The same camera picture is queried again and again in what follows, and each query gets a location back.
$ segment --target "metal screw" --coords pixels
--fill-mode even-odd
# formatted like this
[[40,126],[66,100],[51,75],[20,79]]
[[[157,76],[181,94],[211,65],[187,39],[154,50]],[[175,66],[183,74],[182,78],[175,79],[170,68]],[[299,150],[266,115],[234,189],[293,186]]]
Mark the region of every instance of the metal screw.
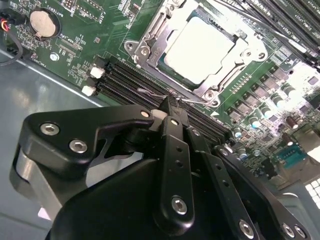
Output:
[[83,154],[88,150],[88,146],[84,141],[81,140],[72,140],[69,143],[69,148],[77,154]]
[[282,229],[284,230],[284,232],[290,237],[290,238],[294,238],[295,237],[295,233],[294,231],[292,231],[292,229],[285,223],[282,224]]
[[260,151],[259,151],[259,150],[254,150],[254,151],[253,151],[253,155],[254,155],[255,157],[259,157],[259,156],[260,156]]
[[43,134],[54,136],[60,132],[60,129],[57,125],[53,123],[44,123],[40,126],[40,130]]
[[50,53],[50,59],[51,59],[52,61],[56,62],[56,61],[59,60],[59,58],[60,58],[60,56],[58,55],[58,53],[56,53],[56,52],[51,52],[51,53]]
[[171,205],[177,214],[185,215],[187,213],[187,205],[180,197],[172,198]]
[[132,43],[127,43],[127,44],[126,44],[126,48],[127,48],[129,51],[131,51],[131,50],[134,48],[134,46],[132,45]]
[[225,155],[225,156],[228,156],[228,152],[226,150],[224,150],[223,148],[220,149],[220,152]]
[[174,125],[176,125],[176,126],[179,125],[179,123],[178,123],[176,120],[174,120],[174,119],[171,120],[171,123],[174,124]]
[[254,237],[255,237],[254,230],[245,220],[240,220],[239,227],[240,227],[241,231],[243,232],[243,234],[248,239],[254,239]]
[[146,55],[148,54],[148,50],[147,50],[146,48],[143,48],[143,49],[141,50],[141,54],[144,55],[144,56],[146,56]]
[[204,94],[204,98],[207,100],[207,101],[211,101],[212,99],[214,99],[215,97],[215,93],[214,91],[212,90],[209,90],[207,91],[205,94]]
[[304,239],[307,238],[305,232],[297,225],[294,226],[294,229],[296,230],[296,232],[301,236],[303,237]]
[[197,135],[197,136],[200,136],[200,132],[197,130],[197,129],[192,129],[192,132]]
[[150,117],[150,114],[147,113],[146,111],[141,111],[141,115],[144,116],[145,118]]

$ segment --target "small component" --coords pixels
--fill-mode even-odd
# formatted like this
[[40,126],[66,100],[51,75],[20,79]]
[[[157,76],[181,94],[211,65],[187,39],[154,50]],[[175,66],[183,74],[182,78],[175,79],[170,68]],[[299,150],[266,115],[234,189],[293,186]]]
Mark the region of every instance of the small component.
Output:
[[286,105],[285,100],[283,100],[280,96],[275,96],[272,101],[278,108],[283,108]]
[[306,105],[304,105],[303,107],[300,108],[300,111],[305,114],[309,111],[309,108]]
[[288,75],[280,68],[275,70],[275,72],[273,73],[273,76],[275,76],[277,79],[285,80],[285,81],[289,79]]
[[269,120],[274,123],[275,121],[278,120],[278,118],[275,115],[273,115],[272,117],[269,118]]
[[260,101],[249,93],[246,94],[243,97],[243,99],[245,100],[246,103],[248,103],[250,106],[253,106],[253,107],[260,104]]
[[96,79],[100,79],[105,72],[106,70],[104,70],[103,68],[94,66],[90,71],[90,75]]
[[278,126],[278,132],[281,132],[283,129],[285,129],[286,128],[286,126],[284,125],[284,124],[280,124],[279,126]]
[[253,155],[255,156],[255,157],[259,157],[260,156],[260,150],[254,150],[253,151]]
[[268,89],[278,89],[279,85],[271,78],[267,78],[266,80],[261,80],[261,82],[267,86]]
[[261,164],[266,176],[268,177],[268,180],[278,175],[274,165],[270,161],[270,158],[267,158]]
[[288,116],[285,119],[285,121],[292,129],[297,129],[299,127],[298,123],[296,122],[296,120],[294,120],[294,118],[292,116]]
[[48,8],[36,8],[30,13],[30,30],[41,40],[58,36],[61,32],[61,23]]
[[241,118],[241,115],[237,113],[233,108],[228,109],[227,113],[229,117],[235,120],[236,122]]
[[139,12],[139,6],[136,5],[135,3],[131,6],[130,11],[134,14],[137,15],[137,13]]
[[282,140],[287,146],[294,144],[291,137],[287,133],[282,134]]
[[248,154],[246,153],[246,149],[245,148],[240,148],[238,151],[237,151],[238,155],[239,155],[239,158],[241,160],[243,159],[246,159],[248,157]]
[[264,142],[269,142],[269,141],[271,141],[271,140],[272,140],[272,137],[269,136],[269,135],[265,136],[265,137],[262,139],[262,141],[264,141]]
[[5,19],[8,24],[12,24],[15,26],[26,23],[26,16],[11,8],[1,9],[0,18]]
[[56,61],[59,61],[60,56],[59,56],[59,54],[56,53],[56,52],[51,52],[51,53],[50,53],[50,59],[51,59],[52,61],[56,62]]
[[252,87],[252,91],[259,97],[259,98],[268,98],[270,94],[264,90],[261,86],[258,84],[254,85]]
[[317,82],[319,82],[319,79],[318,78],[316,78],[315,76],[313,76],[312,78],[310,78],[309,80],[308,80],[308,83],[310,84],[310,85],[315,85]]
[[235,137],[236,139],[239,139],[239,138],[242,137],[242,133],[241,133],[240,127],[235,127],[235,128],[233,129],[233,135],[234,135],[234,137]]
[[82,92],[83,94],[87,95],[88,97],[90,97],[90,96],[92,96],[92,95],[95,93],[96,90],[97,90],[97,89],[96,89],[95,87],[92,87],[92,86],[84,86],[84,87],[82,88],[81,92]]
[[272,153],[277,150],[277,148],[276,148],[275,146],[273,146],[273,145],[270,146],[268,149],[269,149],[269,151],[272,152]]
[[292,86],[286,86],[283,89],[284,93],[291,99],[294,99],[299,96],[299,93],[296,89],[294,89]]
[[260,128],[261,127],[261,122],[256,116],[252,116],[249,118],[249,123],[254,129]]
[[245,105],[243,102],[239,102],[235,108],[242,114],[246,115],[247,113],[251,112],[252,109]]
[[271,111],[271,109],[268,106],[263,106],[263,107],[260,108],[260,110],[261,110],[263,116],[266,119],[269,119],[274,115],[273,112]]

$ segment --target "gray metal panel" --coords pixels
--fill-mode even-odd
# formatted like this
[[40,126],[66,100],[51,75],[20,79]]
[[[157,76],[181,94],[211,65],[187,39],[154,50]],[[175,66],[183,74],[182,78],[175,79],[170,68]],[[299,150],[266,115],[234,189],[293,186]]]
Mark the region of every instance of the gray metal panel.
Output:
[[63,87],[19,63],[0,68],[0,239],[41,239],[51,222],[39,218],[40,206],[12,188],[9,172],[25,117],[36,112],[96,107],[79,91]]

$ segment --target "hole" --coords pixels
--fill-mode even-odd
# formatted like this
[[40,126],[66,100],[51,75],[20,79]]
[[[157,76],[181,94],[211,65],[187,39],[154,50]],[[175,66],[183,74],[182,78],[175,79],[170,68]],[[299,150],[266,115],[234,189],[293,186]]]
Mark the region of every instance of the hole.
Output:
[[183,168],[184,165],[182,162],[180,162],[179,160],[175,161],[175,164],[179,167],[179,168]]
[[223,183],[223,185],[225,185],[227,188],[230,187],[230,184],[229,184],[227,181],[223,180],[222,183]]

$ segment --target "black plastic mount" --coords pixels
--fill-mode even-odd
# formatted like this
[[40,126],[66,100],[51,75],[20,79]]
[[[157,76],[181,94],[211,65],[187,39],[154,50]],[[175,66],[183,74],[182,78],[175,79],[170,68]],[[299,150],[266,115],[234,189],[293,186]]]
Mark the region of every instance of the black plastic mount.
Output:
[[[25,119],[19,147],[57,178],[83,177],[101,139],[111,139],[108,156],[144,153],[68,200],[48,239],[292,239],[284,224],[294,239],[311,239],[235,156],[219,145],[211,154],[205,138],[189,126],[187,112],[164,102],[163,119],[139,105],[35,113]],[[44,123],[55,124],[59,133],[44,134]],[[87,150],[72,151],[72,140],[85,142]]]

